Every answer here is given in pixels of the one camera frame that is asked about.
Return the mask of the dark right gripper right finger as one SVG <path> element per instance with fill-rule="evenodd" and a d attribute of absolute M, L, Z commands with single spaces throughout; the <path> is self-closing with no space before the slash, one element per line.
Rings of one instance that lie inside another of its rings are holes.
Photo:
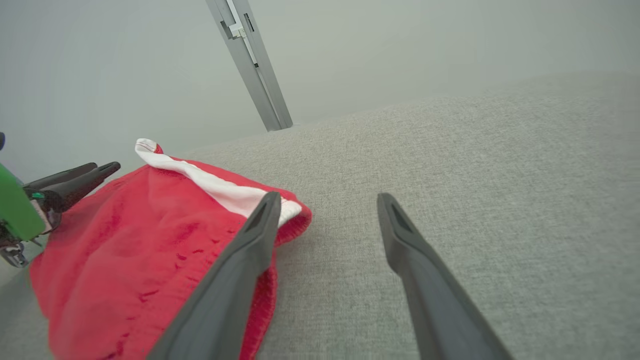
<path fill-rule="evenodd" d="M 389 267 L 402 280 L 423 360 L 510 360 L 512 354 L 390 193 L 377 196 Z"/>

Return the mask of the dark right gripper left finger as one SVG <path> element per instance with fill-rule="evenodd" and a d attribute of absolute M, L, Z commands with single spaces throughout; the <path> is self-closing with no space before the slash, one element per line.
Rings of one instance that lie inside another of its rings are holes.
<path fill-rule="evenodd" d="M 269 269 L 281 194 L 260 200 L 149 351 L 149 360 L 237 360 L 258 278 Z"/>

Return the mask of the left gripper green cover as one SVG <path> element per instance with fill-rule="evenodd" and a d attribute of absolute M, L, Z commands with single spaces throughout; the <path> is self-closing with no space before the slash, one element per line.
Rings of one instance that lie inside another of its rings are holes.
<path fill-rule="evenodd" d="M 62 215 L 107 178 L 121 169 L 117 161 L 96 162 L 60 171 L 22 185 L 4 165 L 0 166 L 1 257 L 15 268 L 26 268 L 25 243 L 58 227 Z"/>

